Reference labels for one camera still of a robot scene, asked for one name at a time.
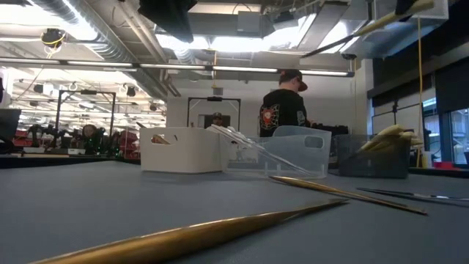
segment man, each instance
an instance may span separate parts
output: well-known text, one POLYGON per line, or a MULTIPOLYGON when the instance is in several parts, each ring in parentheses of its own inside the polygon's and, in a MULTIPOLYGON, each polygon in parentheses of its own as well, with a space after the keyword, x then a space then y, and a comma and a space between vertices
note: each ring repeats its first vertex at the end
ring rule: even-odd
POLYGON ((311 127, 306 119, 303 98, 298 94, 308 89, 303 74, 299 70, 284 70, 278 85, 279 89, 264 96, 259 116, 261 137, 272 136, 282 125, 311 127))
MULTIPOLYGON (((217 126, 223 126, 223 115, 220 112, 213 113, 212 124, 217 125, 217 126)), ((236 131, 235 128, 231 126, 227 126, 226 128, 228 128, 231 131, 236 131)), ((218 133, 218 131, 212 128, 211 126, 209 126, 207 130, 218 133)))

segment gray table surface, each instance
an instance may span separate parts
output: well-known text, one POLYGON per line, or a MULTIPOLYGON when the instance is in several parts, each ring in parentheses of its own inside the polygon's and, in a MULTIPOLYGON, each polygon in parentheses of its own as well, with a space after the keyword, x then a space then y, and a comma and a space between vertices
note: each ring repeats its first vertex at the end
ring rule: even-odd
MULTIPOLYGON (((385 188, 466 197, 466 180, 329 176, 353 191, 385 188)), ((420 216, 351 200, 173 263, 469 263, 469 208, 385 197, 420 216)), ((114 161, 0 170, 0 263, 26 263, 217 219, 291 210, 334 198, 263 177, 141 172, 114 161)))

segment baseball cap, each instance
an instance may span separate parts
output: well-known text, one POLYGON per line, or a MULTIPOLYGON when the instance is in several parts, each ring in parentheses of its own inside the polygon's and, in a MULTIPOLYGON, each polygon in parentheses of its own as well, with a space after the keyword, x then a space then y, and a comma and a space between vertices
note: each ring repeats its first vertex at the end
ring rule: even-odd
POLYGON ((220 112, 215 112, 215 113, 213 113, 213 115, 212 115, 212 118, 213 118, 213 119, 215 119, 215 118, 220 118, 220 119, 221 119, 222 117, 223 117, 223 115, 222 115, 220 112))
POLYGON ((291 81, 294 78, 297 78, 300 80, 301 85, 300 88, 298 88, 299 92, 306 91, 308 89, 308 85, 306 85, 303 82, 303 74, 296 69, 291 69, 291 70, 282 70, 281 75, 280 75, 280 80, 278 80, 278 83, 281 84, 285 81, 291 81))

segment gold conical metal rod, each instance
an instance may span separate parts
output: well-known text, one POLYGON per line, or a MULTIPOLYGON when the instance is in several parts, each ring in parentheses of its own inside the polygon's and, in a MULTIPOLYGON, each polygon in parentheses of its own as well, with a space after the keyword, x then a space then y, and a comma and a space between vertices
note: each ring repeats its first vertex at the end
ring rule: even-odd
POLYGON ((350 196, 350 197, 356 197, 356 198, 359 198, 359 199, 362 199, 362 200, 365 200, 365 201, 374 202, 374 203, 377 203, 377 204, 380 204, 380 205, 386 205, 386 206, 401 209, 401 210, 406 210, 406 211, 409 211, 409 212, 412 212, 412 213, 418 213, 418 214, 421 214, 421 215, 426 215, 427 214, 426 211, 423 210, 423 209, 410 208, 410 207, 408 207, 406 205, 403 205, 403 204, 398 204, 398 203, 395 203, 395 202, 386 201, 384 199, 377 199, 377 198, 369 197, 369 196, 366 196, 366 195, 355 194, 355 193, 348 192, 348 191, 342 191, 342 190, 339 190, 337 188, 324 186, 324 185, 321 185, 321 184, 318 184, 318 183, 313 183, 313 182, 306 181, 306 180, 299 180, 299 179, 294 179, 294 178, 290 178, 290 177, 279 177, 279 176, 269 176, 269 177, 271 179, 281 181, 282 183, 290 184, 291 186, 297 186, 297 187, 301 187, 301 188, 310 188, 310 189, 317 190, 317 191, 326 191, 326 192, 331 192, 331 193, 344 194, 344 195, 347 195, 347 196, 350 196))
POLYGON ((300 210, 263 213, 195 224, 64 254, 37 263, 159 263, 279 224, 286 219, 339 205, 346 199, 329 199, 300 210))

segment graphic print on shirt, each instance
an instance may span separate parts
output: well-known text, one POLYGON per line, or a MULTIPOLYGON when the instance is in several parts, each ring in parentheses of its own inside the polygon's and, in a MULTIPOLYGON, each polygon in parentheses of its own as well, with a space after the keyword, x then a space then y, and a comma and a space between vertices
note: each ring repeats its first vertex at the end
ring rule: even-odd
POLYGON ((280 114, 280 105, 275 104, 271 107, 261 108, 261 128, 270 130, 278 127, 278 116, 280 114))
POLYGON ((306 117, 303 111, 297 111, 296 112, 296 117, 298 119, 298 125, 299 126, 304 126, 306 123, 306 117))

